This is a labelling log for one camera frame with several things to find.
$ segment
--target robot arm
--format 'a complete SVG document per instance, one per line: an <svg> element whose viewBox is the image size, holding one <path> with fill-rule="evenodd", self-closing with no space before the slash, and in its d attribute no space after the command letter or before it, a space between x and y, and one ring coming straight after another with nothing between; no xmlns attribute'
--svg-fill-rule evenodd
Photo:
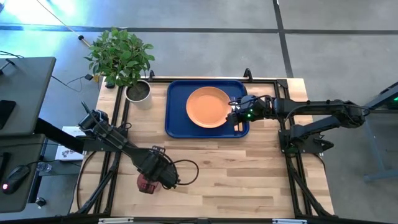
<svg viewBox="0 0 398 224"><path fill-rule="evenodd" d="M90 111L85 104L83 106L88 114L78 125L87 136L99 141L104 151L125 153L147 180L160 182L166 189L176 188L180 182L177 169L171 158L164 153L164 149L156 146L152 149L138 148L121 134L119 128L109 125L105 112Z"/></svg>
<svg viewBox="0 0 398 224"><path fill-rule="evenodd" d="M290 130L282 133L282 138L285 139L286 145L294 144L299 146L300 143L303 143L308 138L313 138L318 142L327 144L326 147L323 147L323 151L333 147L333 144L316 138L322 131L339 127L358 128L365 121L362 112L363 108L350 101L308 100L296 102L290 99L272 98L270 96L256 97L247 95L236 102L230 102L231 105L234 103L239 105L239 109L235 109L226 118L233 125L260 119L278 119L280 122L284 122L293 115L331 115L307 125L292 125Z"/></svg>

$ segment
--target black desk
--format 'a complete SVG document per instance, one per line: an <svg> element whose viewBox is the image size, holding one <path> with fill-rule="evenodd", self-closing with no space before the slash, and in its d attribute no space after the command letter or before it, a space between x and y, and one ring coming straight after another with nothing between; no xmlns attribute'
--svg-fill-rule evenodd
<svg viewBox="0 0 398 224"><path fill-rule="evenodd" d="M1 182L5 180L7 174L10 173L16 166L28 164L40 159L40 153L42 152L42 143L44 142L44 139L45 136L43 134L31 134L28 136L1 139L0 153L9 152L11 155L9 162L7 163L4 173L5 175L2 177ZM28 143L31 143L32 145L2 147ZM36 166L37 164L29 165L31 172L15 193L6 195L3 192L0 192L0 212L20 212L25 209L30 188L32 187L32 181L35 177Z"/></svg>
<svg viewBox="0 0 398 224"><path fill-rule="evenodd" d="M0 100L15 101L16 107L4 128L0 130L0 152L10 152L13 158L6 167L5 175L18 165L39 160L43 148L40 144L45 138L83 153L81 141L38 118L55 58L9 58L9 60L15 65L8 65L2 70ZM4 63L5 59L0 59L0 65ZM23 143L23 141L36 145L1 148L1 145ZM29 178L26 178L18 192L0 196L0 213L20 212L25 208L36 175L36 165L31 166Z"/></svg>
<svg viewBox="0 0 398 224"><path fill-rule="evenodd" d="M0 100L17 103L0 136L32 134L55 65L54 57L10 58L0 75ZM0 59L0 65L6 63Z"/></svg>

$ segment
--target desk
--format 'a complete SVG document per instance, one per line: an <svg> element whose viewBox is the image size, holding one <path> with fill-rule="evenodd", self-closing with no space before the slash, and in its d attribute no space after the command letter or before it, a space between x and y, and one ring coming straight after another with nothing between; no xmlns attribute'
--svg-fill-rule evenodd
<svg viewBox="0 0 398 224"><path fill-rule="evenodd" d="M288 79L290 97L306 101L303 79ZM164 130L165 102L168 83L151 83L153 107L140 111L131 105L127 121L132 124L129 140L139 147L164 146L175 161L192 159L200 167L197 181L173 190L160 189L153 195L137 189L136 168L130 158L121 158L111 216L129 217L212 217L212 218L275 218L294 217L285 157L279 149L277 121L264 120L250 124L250 132L240 139L173 139ZM249 94L274 95L267 84L245 84ZM104 87L97 109L112 117L117 89ZM118 113L121 122L123 105ZM298 124L312 122L311 116L295 116ZM87 165L80 185L84 203L98 185L103 153L97 153ZM307 185L324 208L333 213L325 171L313 155L304 154ZM195 175L191 164L178 164L182 182ZM298 190L300 208L302 194ZM103 197L106 203L107 193ZM71 212L76 210L73 203Z"/></svg>
<svg viewBox="0 0 398 224"><path fill-rule="evenodd" d="M0 152L8 152L10 160L7 163L4 176L0 180L1 183L5 181L7 175L17 166L28 164L30 162L38 161L40 158L40 153L42 152L45 136L43 134L31 134L28 136L19 137L8 137L7 139L2 139L0 141ZM13 147L3 147L12 146L16 144L32 144L32 145L21 145ZM25 209L27 199L29 196L30 188L32 187L32 181L36 175L37 164L30 165L31 172L25 178L18 190L10 195L6 195L0 192L0 212L20 212Z"/></svg>
<svg viewBox="0 0 398 224"><path fill-rule="evenodd" d="M55 65L55 57L10 58L0 75L0 100L17 103L0 136L32 134ZM0 59L0 65L6 63Z"/></svg>

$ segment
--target wooden table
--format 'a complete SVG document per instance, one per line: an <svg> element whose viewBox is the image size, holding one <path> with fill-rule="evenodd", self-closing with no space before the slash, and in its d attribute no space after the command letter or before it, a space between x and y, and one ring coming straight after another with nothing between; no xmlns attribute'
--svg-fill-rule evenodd
<svg viewBox="0 0 398 224"><path fill-rule="evenodd" d="M290 97L306 101L304 80L288 79ZM164 146L174 160L191 159L200 167L195 183L173 190L160 189L153 195L137 189L138 172L123 155L113 200L112 216L129 217L213 217L213 218L290 218L294 217L284 156L280 153L274 120L255 121L250 132L239 139L173 139L164 130L168 83L151 83L153 107L148 111L130 106L127 121L132 124L129 140L139 147ZM247 84L249 94L273 96L272 85ZM97 109L112 117L117 89L104 87ZM121 123L124 96L118 116ZM298 124L312 122L311 116L295 116ZM87 165L80 185L84 203L100 179L104 153L97 153ZM307 184L324 208L333 213L322 163L311 154L303 155ZM182 182L195 176L192 164L177 164ZM300 208L304 211L301 190ZM106 203L107 193L103 197ZM71 211L76 210L75 203Z"/></svg>

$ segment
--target black robotic arm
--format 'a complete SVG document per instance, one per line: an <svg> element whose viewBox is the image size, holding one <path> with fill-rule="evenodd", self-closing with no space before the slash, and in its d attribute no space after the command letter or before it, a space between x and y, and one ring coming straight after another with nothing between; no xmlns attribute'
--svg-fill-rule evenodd
<svg viewBox="0 0 398 224"><path fill-rule="evenodd" d="M232 125L260 119L278 119L285 122L293 115L331 115L310 124L295 124L289 130L279 131L282 152L287 153L294 153L295 150L305 152L304 146L307 152L323 152L333 147L333 143L320 137L322 131L339 127L357 128L365 121L364 108L351 101L296 102L284 98L248 95L230 104L239 105L227 116Z"/></svg>

